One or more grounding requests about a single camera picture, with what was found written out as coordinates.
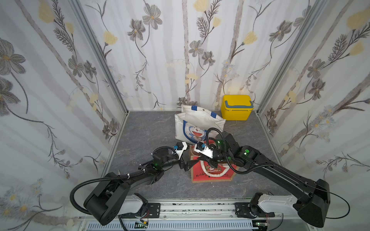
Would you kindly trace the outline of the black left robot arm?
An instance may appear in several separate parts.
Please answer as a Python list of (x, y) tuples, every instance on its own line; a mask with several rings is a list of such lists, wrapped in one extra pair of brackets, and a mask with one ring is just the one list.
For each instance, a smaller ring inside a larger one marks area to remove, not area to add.
[(133, 190), (158, 182), (171, 167), (178, 165), (184, 171), (189, 171), (198, 160), (185, 161), (178, 156), (177, 150), (164, 146), (152, 153), (152, 160), (144, 163), (141, 169), (126, 175), (113, 172), (103, 178), (93, 179), (80, 184), (80, 187), (97, 183), (87, 196), (82, 211), (92, 215), (101, 225), (107, 225), (119, 215), (129, 193)]

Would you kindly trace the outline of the red Christmas jute bag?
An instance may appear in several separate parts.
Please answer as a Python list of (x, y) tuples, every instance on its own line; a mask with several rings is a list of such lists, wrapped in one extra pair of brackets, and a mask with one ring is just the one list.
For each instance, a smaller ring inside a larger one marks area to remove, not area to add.
[(227, 162), (218, 168), (212, 168), (207, 162), (200, 161), (190, 172), (192, 183), (231, 182), (236, 175)]

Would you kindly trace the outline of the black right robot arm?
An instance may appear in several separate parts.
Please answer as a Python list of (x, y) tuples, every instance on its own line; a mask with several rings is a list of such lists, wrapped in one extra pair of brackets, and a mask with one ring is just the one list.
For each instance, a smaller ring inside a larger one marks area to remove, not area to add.
[(256, 193), (250, 202), (236, 205), (238, 217), (254, 219), (273, 217), (276, 213), (292, 214), (314, 227), (324, 226), (330, 206), (330, 188), (326, 181), (313, 181), (293, 173), (257, 149), (240, 146), (227, 132), (218, 134), (212, 141), (199, 142), (194, 147), (212, 167), (226, 162), (237, 174), (257, 173), (290, 193), (288, 196)]

